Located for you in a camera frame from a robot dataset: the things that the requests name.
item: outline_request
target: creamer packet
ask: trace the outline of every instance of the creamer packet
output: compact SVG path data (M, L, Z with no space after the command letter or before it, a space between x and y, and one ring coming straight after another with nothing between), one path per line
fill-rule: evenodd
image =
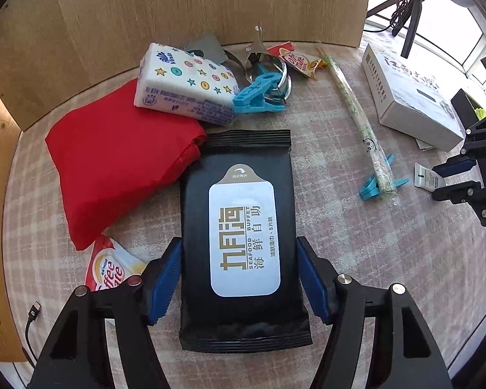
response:
M91 291L114 288L126 278L140 275L145 267L144 262L129 254L117 241L101 235L92 249L85 285Z
M326 62L319 57L313 55L301 54L293 48L291 42L275 45L268 48L268 52L272 55L281 58L289 66L293 67L298 72L315 79L315 70L319 67L325 67Z

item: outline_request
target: black wet wipes package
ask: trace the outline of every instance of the black wet wipes package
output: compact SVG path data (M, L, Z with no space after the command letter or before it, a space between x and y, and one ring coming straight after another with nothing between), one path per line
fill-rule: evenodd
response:
M295 248L289 130L209 134L180 179L188 351L252 353L312 343Z

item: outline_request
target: clothespin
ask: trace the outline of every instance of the clothespin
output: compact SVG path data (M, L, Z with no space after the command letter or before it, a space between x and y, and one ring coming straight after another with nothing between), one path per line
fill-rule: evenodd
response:
M255 63L254 67L257 69L259 72L259 75L265 75L267 73L270 73L265 65L263 63ZM283 100L283 103L286 102L286 99L289 97L291 89L292 89L292 84L291 84L291 79L290 76L287 76L288 79L288 84L283 87L283 89L279 88L271 88L268 90L268 98L265 98L267 101L273 101L273 100ZM280 101L274 102L275 105L281 104Z
M243 89L234 97L234 112L248 114L251 112L284 111L283 103L265 102L265 93L270 88L277 88L281 80L280 73L266 73L255 78L254 83Z
M387 162L389 165L392 164L394 161L394 155L390 154L387 157ZM401 187L403 184L407 184L409 182L408 178L402 178L401 180L394 180L394 185L396 187ZM367 200L371 197L378 196L380 194L380 189L378 188L378 182L376 180L375 175L371 175L369 179L365 182L364 187L359 192L360 197L362 200Z

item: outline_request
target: chopsticks in wrapper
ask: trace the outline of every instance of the chopsticks in wrapper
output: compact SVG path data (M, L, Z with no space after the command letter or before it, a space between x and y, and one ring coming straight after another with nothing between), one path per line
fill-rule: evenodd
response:
M335 64L335 61L333 61L333 59L325 53L322 43L320 42L319 50L322 54L322 59L327 63L326 68L331 72L344 100L346 101L349 112L351 113L351 116L353 117L354 122L360 131L366 151L371 157L376 179L378 180L380 195L388 195L392 204L395 206L400 206L401 199L394 183L394 175L392 174L391 167L362 106L358 102L358 99L356 98L353 89L351 89L351 86L347 82L346 77L342 73L342 70L337 66L337 64Z

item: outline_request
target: window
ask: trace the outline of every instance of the window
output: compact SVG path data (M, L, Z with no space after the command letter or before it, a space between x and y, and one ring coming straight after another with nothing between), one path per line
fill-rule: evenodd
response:
M367 9L370 10L384 1L386 0L369 0ZM395 6L392 6L379 14L390 19L394 9ZM372 16L371 20L383 27L389 24L389 20L379 16ZM450 0L424 0L417 33L442 49L460 66L465 65L483 36L470 11Z
M482 87L486 87L486 69L479 63L474 69L472 69L472 76L477 79Z

